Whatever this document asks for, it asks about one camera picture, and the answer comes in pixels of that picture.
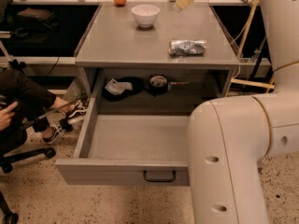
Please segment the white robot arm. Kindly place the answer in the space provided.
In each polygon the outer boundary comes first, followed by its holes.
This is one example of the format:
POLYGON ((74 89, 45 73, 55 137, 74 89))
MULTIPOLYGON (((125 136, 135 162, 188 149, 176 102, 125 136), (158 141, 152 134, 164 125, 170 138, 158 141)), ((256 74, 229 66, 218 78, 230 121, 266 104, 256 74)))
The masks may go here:
POLYGON ((257 161, 299 146, 299 0, 259 0, 275 88, 197 106, 187 126, 195 224, 269 224, 257 161))

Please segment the person's hand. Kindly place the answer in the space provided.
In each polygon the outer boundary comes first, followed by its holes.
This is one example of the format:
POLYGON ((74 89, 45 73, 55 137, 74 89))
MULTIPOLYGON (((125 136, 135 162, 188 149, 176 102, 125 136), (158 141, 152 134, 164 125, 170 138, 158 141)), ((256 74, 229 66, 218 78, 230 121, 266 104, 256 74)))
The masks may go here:
POLYGON ((18 106, 18 102, 15 101, 12 104, 8 105, 6 108, 0 110, 0 131, 3 131, 10 126, 15 112, 14 109, 18 106))

